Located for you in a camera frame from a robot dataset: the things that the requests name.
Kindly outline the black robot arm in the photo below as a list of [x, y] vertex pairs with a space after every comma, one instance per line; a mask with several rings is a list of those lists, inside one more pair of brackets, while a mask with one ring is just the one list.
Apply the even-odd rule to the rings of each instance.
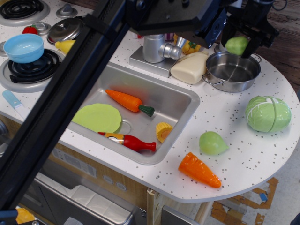
[[0, 209], [14, 210], [128, 30], [174, 32], [210, 47], [236, 31], [251, 38], [243, 57], [270, 47], [278, 32], [270, 0], [230, 9], [229, 0], [102, 0], [0, 160]]

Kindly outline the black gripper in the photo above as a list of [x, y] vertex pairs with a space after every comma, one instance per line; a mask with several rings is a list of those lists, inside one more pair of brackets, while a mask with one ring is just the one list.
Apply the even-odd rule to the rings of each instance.
[[272, 0], [248, 0], [241, 8], [227, 6], [225, 9], [229, 16], [222, 31], [222, 46], [225, 47], [228, 40], [233, 38], [236, 32], [240, 32], [251, 39], [241, 55], [242, 58], [249, 58], [259, 47], [271, 47], [279, 35], [267, 20], [273, 3]]

